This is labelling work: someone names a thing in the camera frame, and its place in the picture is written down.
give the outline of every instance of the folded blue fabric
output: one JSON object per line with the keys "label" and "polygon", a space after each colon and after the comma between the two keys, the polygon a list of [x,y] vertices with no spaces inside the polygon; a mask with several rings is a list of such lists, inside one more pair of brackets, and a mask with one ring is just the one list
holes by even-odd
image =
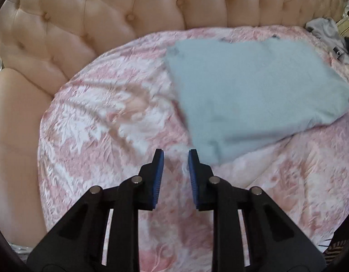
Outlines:
{"label": "folded blue fabric", "polygon": [[349,109],[349,84],[302,41],[178,41],[165,62],[201,162],[217,164]]}

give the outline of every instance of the patterned bedsheet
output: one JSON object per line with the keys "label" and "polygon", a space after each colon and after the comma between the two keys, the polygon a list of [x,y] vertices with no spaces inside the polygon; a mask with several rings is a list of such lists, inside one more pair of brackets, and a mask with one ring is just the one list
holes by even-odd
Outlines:
{"label": "patterned bedsheet", "polygon": [[[118,185],[162,148],[165,167],[157,209],[139,214],[141,270],[210,271],[212,214],[197,212],[192,201],[191,139],[162,58],[177,40],[235,43],[273,35],[313,45],[349,82],[349,70],[323,43],[300,27],[284,26],[154,33],[101,55],[75,75],[41,121],[38,166],[47,228],[92,185]],[[234,186],[261,186],[317,244],[349,213],[349,111],[331,126],[212,169]]]}

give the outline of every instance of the metal pin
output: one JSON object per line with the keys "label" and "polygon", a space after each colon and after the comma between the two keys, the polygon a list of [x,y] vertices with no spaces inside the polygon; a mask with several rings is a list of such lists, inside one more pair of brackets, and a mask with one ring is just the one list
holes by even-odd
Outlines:
{"label": "metal pin", "polygon": [[97,194],[97,193],[100,192],[100,190],[101,190],[101,187],[98,186],[98,185],[91,186],[90,189],[89,189],[91,194]]}
{"label": "metal pin", "polygon": [[255,195],[261,195],[262,194],[262,189],[258,186],[254,186],[251,188],[251,192]]}
{"label": "metal pin", "polygon": [[214,185],[220,183],[221,181],[221,179],[217,176],[211,176],[208,180],[211,184],[214,184]]}
{"label": "metal pin", "polygon": [[134,183],[134,184],[138,184],[138,183],[140,183],[140,182],[142,182],[143,181],[143,179],[142,179],[142,177],[140,177],[140,176],[134,176],[133,178],[132,178],[132,182]]}

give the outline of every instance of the tufted sofa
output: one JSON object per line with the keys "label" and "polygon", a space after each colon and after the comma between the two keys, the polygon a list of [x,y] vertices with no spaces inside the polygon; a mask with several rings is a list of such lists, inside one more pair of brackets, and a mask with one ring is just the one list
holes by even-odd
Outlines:
{"label": "tufted sofa", "polygon": [[6,0],[0,10],[0,229],[45,235],[37,181],[40,120],[54,94],[103,52],[151,32],[299,25],[342,17],[346,0]]}

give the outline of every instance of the tufted backrest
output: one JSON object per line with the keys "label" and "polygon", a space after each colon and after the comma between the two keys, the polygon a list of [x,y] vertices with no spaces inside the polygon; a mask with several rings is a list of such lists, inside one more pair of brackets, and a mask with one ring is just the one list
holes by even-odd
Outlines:
{"label": "tufted backrest", "polygon": [[163,30],[339,20],[346,0],[6,0],[0,55],[50,94],[98,55]]}

